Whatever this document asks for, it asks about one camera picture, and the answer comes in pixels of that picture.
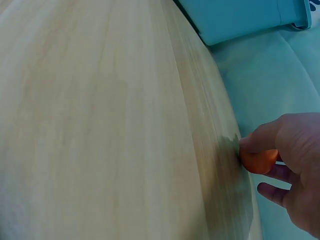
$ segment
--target teal container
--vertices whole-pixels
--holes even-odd
[[[263,29],[311,26],[309,0],[175,0],[208,46]]]

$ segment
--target orange object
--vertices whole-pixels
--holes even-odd
[[[272,149],[260,153],[249,153],[239,149],[241,162],[245,169],[253,174],[266,174],[276,164],[278,150]]]

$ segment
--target light wood grain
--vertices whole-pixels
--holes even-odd
[[[171,0],[0,0],[1,240],[258,240],[217,67]]]

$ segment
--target hand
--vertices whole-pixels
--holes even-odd
[[[277,149],[281,161],[266,176],[291,184],[290,190],[267,183],[258,192],[286,208],[291,221],[320,238],[320,113],[286,114],[240,140],[251,153]]]

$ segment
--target finger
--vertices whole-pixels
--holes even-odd
[[[259,126],[252,134],[242,138],[240,147],[250,153],[260,153],[262,151],[277,149],[276,137],[280,128],[279,119]]]
[[[274,165],[271,171],[266,173],[265,176],[278,179],[288,184],[293,184],[293,182],[298,178],[297,174],[291,171],[286,165],[281,164]]]
[[[257,187],[258,193],[275,204],[284,207],[284,198],[289,190],[281,189],[265,182],[260,183]]]

